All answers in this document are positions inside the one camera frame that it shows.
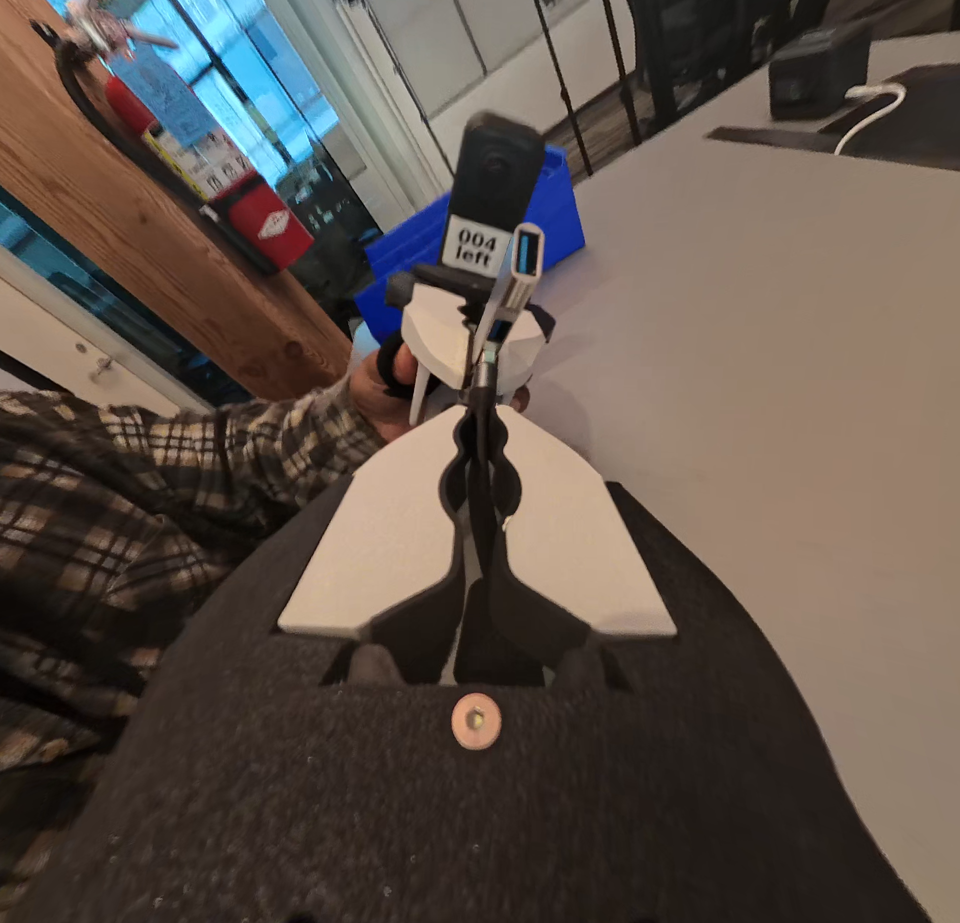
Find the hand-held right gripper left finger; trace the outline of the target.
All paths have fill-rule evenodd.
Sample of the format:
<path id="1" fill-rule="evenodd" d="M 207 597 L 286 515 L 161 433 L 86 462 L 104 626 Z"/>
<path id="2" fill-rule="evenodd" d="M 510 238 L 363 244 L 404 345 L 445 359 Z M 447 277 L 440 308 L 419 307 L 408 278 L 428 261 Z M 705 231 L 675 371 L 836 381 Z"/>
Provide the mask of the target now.
<path id="1" fill-rule="evenodd" d="M 412 684 L 438 681 L 466 593 L 462 405 L 410 431 L 348 480 L 281 631 L 389 650 Z"/>

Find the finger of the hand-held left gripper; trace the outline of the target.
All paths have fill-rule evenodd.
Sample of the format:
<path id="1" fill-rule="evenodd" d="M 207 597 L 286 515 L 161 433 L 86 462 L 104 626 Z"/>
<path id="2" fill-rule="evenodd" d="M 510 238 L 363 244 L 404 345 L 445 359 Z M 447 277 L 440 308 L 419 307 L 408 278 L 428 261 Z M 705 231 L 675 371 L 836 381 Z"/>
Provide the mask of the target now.
<path id="1" fill-rule="evenodd" d="M 533 376 L 541 350 L 551 339 L 555 318 L 542 307 L 526 307 L 506 331 L 508 320 L 495 319 L 491 341 L 498 347 L 497 389 L 520 389 Z"/>
<path id="2" fill-rule="evenodd" d="M 461 293 L 415 286 L 402 310 L 402 339 L 418 363 L 451 389 L 463 389 L 468 378 L 470 307 Z"/>

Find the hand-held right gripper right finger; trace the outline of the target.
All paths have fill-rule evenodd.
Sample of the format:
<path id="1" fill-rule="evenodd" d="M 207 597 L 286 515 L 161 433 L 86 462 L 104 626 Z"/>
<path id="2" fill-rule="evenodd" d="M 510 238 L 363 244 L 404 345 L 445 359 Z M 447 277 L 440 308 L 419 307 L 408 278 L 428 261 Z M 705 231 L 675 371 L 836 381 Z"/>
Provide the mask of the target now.
<path id="1" fill-rule="evenodd" d="M 479 576 L 453 677 L 541 686 L 584 646 L 668 640 L 677 626 L 630 533 L 630 495 L 507 405 L 467 436 Z"/>

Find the silver usb hub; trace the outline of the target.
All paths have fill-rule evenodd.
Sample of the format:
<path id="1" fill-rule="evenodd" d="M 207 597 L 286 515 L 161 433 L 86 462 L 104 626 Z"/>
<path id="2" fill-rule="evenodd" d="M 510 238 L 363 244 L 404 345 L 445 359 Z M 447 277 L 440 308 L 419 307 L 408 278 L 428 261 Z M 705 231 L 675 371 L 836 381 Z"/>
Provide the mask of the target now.
<path id="1" fill-rule="evenodd" d="M 474 332 L 474 363 L 480 362 L 487 344 L 503 344 L 538 286 L 546 253 L 546 233 L 535 223 L 522 222 L 510 243 L 494 288 Z"/>

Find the blue plastic bin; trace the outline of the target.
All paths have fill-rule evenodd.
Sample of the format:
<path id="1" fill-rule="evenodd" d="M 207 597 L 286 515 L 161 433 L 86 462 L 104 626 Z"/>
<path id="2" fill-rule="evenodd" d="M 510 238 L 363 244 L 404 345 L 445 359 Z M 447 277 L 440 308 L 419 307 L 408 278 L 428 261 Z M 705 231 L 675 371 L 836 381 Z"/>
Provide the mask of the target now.
<path id="1" fill-rule="evenodd" d="M 389 277 L 408 271 L 417 263 L 438 260 L 449 201 L 450 194 L 442 195 L 367 245 L 375 280 L 357 293 L 354 301 L 376 342 L 383 342 L 402 323 L 401 312 L 386 303 Z M 563 148 L 547 145 L 545 164 L 525 219 L 540 226 L 546 233 L 545 270 L 585 245 L 567 152 Z"/>

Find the person's left hand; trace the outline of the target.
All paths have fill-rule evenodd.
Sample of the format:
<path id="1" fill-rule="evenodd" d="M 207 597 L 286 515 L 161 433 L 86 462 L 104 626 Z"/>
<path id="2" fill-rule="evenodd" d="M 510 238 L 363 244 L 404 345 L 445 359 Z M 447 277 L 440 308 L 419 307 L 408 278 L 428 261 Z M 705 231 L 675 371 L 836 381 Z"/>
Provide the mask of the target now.
<path id="1" fill-rule="evenodd" d="M 389 386 L 377 366 L 378 353 L 365 358 L 350 377 L 350 391 L 355 408 L 367 419 L 380 436 L 391 442 L 408 432 L 412 405 L 404 398 L 388 394 Z M 401 342 L 392 361 L 396 381 L 412 387 L 418 372 L 418 361 L 411 348 Z"/>

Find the black tripod stand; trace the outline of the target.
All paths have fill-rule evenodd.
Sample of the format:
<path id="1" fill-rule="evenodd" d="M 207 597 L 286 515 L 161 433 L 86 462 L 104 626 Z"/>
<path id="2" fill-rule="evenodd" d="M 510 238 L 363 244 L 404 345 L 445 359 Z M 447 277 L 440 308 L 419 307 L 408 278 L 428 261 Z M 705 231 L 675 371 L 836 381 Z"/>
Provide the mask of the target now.
<path id="1" fill-rule="evenodd" d="M 650 134 L 653 97 L 629 0 L 533 0 L 539 23 L 523 77 L 535 126 L 568 149 L 585 178 Z"/>

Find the red fire extinguisher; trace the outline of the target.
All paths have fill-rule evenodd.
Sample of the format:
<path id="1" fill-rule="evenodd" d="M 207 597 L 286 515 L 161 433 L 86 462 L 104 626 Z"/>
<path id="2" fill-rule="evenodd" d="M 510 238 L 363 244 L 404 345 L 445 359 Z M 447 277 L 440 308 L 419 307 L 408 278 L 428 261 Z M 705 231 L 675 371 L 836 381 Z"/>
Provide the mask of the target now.
<path id="1" fill-rule="evenodd" d="M 308 253 L 312 234 L 157 53 L 174 40 L 105 11 L 73 17 L 63 33 L 35 18 L 30 26 L 87 121 L 261 273 L 276 275 Z"/>

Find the operator arm in plaid sleeve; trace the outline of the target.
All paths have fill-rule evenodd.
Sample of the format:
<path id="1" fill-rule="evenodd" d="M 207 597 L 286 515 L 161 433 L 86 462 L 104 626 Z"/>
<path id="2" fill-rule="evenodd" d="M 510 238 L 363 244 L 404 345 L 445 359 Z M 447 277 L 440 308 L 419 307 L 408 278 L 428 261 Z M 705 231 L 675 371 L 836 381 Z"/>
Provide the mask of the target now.
<path id="1" fill-rule="evenodd" d="M 87 803 L 147 679 L 255 545 L 228 412 L 2 393 L 2 912 Z"/>

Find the brown wooden plank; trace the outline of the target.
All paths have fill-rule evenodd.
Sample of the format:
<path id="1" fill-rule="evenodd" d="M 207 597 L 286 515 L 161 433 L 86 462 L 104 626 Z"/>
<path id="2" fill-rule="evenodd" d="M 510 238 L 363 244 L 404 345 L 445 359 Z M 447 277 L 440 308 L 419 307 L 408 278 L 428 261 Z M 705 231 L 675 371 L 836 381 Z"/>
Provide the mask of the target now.
<path id="1" fill-rule="evenodd" d="M 45 0 L 1 0 L 2 186 L 252 394 L 329 387 L 352 343 L 295 276 L 235 255 L 114 148 L 70 99 L 30 25 Z"/>

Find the black charger block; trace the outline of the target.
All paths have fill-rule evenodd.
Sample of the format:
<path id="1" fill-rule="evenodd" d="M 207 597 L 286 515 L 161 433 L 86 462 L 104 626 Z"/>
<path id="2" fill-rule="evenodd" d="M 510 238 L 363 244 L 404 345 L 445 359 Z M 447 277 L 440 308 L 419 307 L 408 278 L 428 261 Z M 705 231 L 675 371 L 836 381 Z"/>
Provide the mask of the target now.
<path id="1" fill-rule="evenodd" d="M 868 79 L 872 29 L 866 21 L 810 29 L 767 65 L 775 121 L 823 119 L 842 107 L 847 91 Z"/>

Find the white cabinet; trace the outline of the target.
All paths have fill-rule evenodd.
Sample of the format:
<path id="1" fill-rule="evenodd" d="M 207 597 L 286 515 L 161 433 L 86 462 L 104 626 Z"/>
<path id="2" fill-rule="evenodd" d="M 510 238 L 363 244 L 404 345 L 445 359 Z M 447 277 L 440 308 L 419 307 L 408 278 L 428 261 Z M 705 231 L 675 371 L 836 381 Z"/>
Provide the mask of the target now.
<path id="1" fill-rule="evenodd" d="M 2 350 L 98 405 L 162 414 L 211 405 L 7 249 L 1 252 Z"/>

